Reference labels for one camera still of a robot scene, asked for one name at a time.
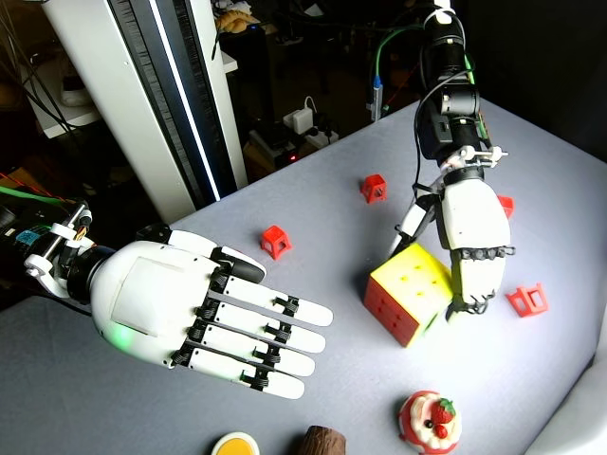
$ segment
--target brown plush object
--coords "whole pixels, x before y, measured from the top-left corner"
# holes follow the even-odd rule
[[[215,19],[215,26],[219,30],[228,31],[230,33],[240,33],[247,29],[248,24],[256,24],[258,21],[250,14],[233,10],[223,14],[218,19]]]
[[[345,438],[331,428],[310,427],[298,455],[345,455]]]

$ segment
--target table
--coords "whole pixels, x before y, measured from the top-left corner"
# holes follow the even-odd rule
[[[349,455],[412,453],[397,438],[405,396],[435,389],[463,416],[459,454],[520,454],[574,385],[597,345],[604,302],[607,164],[484,102],[495,144],[511,155],[487,181],[514,197],[517,255],[482,316],[438,324],[402,349],[361,304],[411,198],[414,106],[176,223],[261,261],[266,284],[329,306],[327,345],[297,401],[110,348],[90,321],[49,300],[0,313],[0,452],[205,454],[224,433],[287,455],[310,425],[337,429]],[[368,206],[371,173],[388,200]],[[423,163],[422,182],[436,168]],[[257,242],[272,224],[294,249],[273,262]],[[443,261],[434,227],[420,240]],[[519,318],[504,292],[542,282],[550,310]]]
[[[225,52],[221,52],[221,58],[224,64],[224,72],[226,74],[231,71],[235,71],[238,69],[238,63]],[[67,120],[68,123],[75,126],[84,126],[94,121],[97,121],[101,118],[101,114],[95,107],[95,104],[86,104],[85,106],[66,106],[61,103],[61,71],[59,69],[59,61],[50,60],[41,64],[38,69],[38,76],[46,85],[46,89],[53,97],[57,106],[61,110],[62,114]],[[23,78],[25,79],[28,76],[28,72],[25,68],[23,68]],[[55,115],[55,112],[48,96],[45,91],[42,89],[40,83],[37,79],[32,78],[29,81],[25,82],[25,87],[30,92],[32,91],[31,86],[34,85],[36,89],[36,93],[40,97],[41,102]],[[46,137],[53,138],[62,135],[65,133],[65,130],[57,123],[57,121],[52,118],[49,114],[44,112],[40,107],[34,104],[31,100],[29,100],[29,104],[31,104],[31,108],[40,123],[40,127],[45,132]]]

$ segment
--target white icing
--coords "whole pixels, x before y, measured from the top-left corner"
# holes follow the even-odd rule
[[[431,419],[432,403],[440,399],[436,393],[425,393],[415,398],[411,405],[411,428],[419,441],[433,449],[445,449],[459,441],[462,434],[462,422],[459,412],[456,412],[448,424],[442,424],[447,429],[447,437],[439,438],[433,428],[426,428],[424,422]]]

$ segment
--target robotic hand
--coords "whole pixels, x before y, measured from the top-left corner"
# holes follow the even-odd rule
[[[414,118],[418,166],[423,154],[436,160],[440,176],[429,187],[420,185],[417,168],[414,202],[396,226],[392,255],[436,220],[441,245],[451,251],[450,312],[482,314],[500,287],[506,256],[514,254],[506,214],[484,172],[507,153],[490,143],[464,29],[449,3],[435,0],[424,21],[420,70],[426,94]],[[418,197],[418,190],[426,194]]]
[[[91,221],[78,204],[49,231],[8,221],[0,234],[20,248],[29,276],[49,293],[90,301],[100,335],[128,355],[286,398],[304,393],[294,375],[311,375],[315,364],[290,348],[320,353],[325,341],[296,321],[327,326],[329,309],[260,285],[260,264],[204,237],[161,225],[114,251],[86,238]]]

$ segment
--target small red block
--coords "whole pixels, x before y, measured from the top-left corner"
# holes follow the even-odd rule
[[[500,195],[498,195],[497,198],[500,200],[500,204],[502,204],[502,207],[506,212],[506,218],[509,220],[512,213],[514,213],[514,199],[508,196]]]
[[[369,175],[364,179],[364,183],[362,184],[362,187],[360,187],[360,192],[367,200],[367,204],[373,204],[376,201],[385,201],[388,199],[386,181],[378,173]]]
[[[274,260],[279,259],[285,251],[292,248],[286,232],[278,226],[272,226],[262,234],[261,246]]]
[[[540,282],[528,289],[517,287],[514,294],[506,294],[506,297],[521,318],[539,315],[549,308]]]

